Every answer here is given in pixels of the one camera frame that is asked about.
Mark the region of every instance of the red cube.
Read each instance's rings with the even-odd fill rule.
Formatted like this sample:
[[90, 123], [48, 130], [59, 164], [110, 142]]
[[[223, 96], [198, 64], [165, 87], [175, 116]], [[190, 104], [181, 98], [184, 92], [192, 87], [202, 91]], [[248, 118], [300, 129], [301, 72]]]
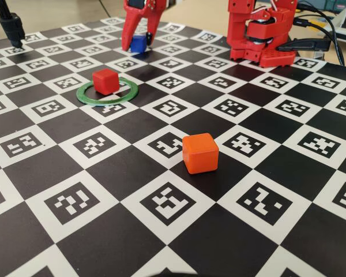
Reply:
[[103, 69], [92, 73], [95, 91], [103, 95], [109, 95], [119, 90], [119, 78], [117, 72]]

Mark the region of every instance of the blue object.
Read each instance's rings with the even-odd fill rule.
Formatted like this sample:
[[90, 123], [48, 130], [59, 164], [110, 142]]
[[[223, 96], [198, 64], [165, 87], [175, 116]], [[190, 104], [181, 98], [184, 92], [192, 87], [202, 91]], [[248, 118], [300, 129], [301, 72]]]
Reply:
[[146, 36], [133, 36], [130, 47], [133, 53], [145, 52], [147, 47]]

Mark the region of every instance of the orange cube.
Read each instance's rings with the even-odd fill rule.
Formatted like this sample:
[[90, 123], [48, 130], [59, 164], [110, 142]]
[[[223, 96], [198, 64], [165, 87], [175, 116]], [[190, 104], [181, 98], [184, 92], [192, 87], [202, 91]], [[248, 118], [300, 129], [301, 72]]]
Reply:
[[218, 168], [219, 148], [208, 133], [184, 137], [183, 160], [190, 174], [213, 171]]

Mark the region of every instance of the table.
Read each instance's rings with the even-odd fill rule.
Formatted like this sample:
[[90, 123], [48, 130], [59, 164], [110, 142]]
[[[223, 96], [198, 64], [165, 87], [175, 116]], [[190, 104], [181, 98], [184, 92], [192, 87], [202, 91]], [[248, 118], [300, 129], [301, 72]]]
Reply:
[[[122, 26], [0, 40], [0, 276], [346, 276], [346, 68], [233, 62], [166, 23], [133, 55]], [[138, 96], [80, 103], [104, 68]], [[205, 132], [219, 168], [190, 175], [181, 139]]]

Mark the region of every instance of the green ring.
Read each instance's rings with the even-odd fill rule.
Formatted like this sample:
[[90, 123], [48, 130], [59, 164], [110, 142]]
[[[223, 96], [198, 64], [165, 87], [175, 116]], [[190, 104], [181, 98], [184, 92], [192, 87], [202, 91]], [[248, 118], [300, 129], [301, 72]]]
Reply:
[[91, 99], [86, 96], [86, 90], [90, 87], [93, 86], [93, 81], [84, 84], [81, 86], [76, 93], [77, 99], [81, 101], [83, 104], [88, 104], [88, 105], [93, 105], [93, 106], [110, 106], [110, 105], [117, 105], [121, 104], [125, 101], [132, 100], [133, 98], [136, 97], [138, 94], [138, 85], [132, 81], [129, 81], [123, 77], [119, 78], [119, 82], [122, 84], [126, 84], [130, 87], [130, 92], [126, 94], [125, 96], [119, 98], [119, 99], [114, 99], [114, 100], [95, 100]]

